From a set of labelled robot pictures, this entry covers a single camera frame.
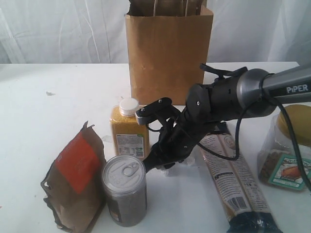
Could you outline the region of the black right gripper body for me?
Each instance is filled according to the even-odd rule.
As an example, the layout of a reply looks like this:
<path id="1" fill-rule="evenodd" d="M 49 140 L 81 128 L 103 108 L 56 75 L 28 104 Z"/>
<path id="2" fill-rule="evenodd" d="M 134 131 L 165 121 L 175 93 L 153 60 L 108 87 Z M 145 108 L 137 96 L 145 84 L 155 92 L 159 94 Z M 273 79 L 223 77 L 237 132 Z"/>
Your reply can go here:
<path id="1" fill-rule="evenodd" d="M 194 122 L 188 112 L 168 107 L 168 116 L 160 112 L 160 117 L 169 119 L 163 127 L 158 142 L 152 146 L 150 167 L 172 167 L 185 160 L 193 148 L 215 130 L 219 122 Z"/>

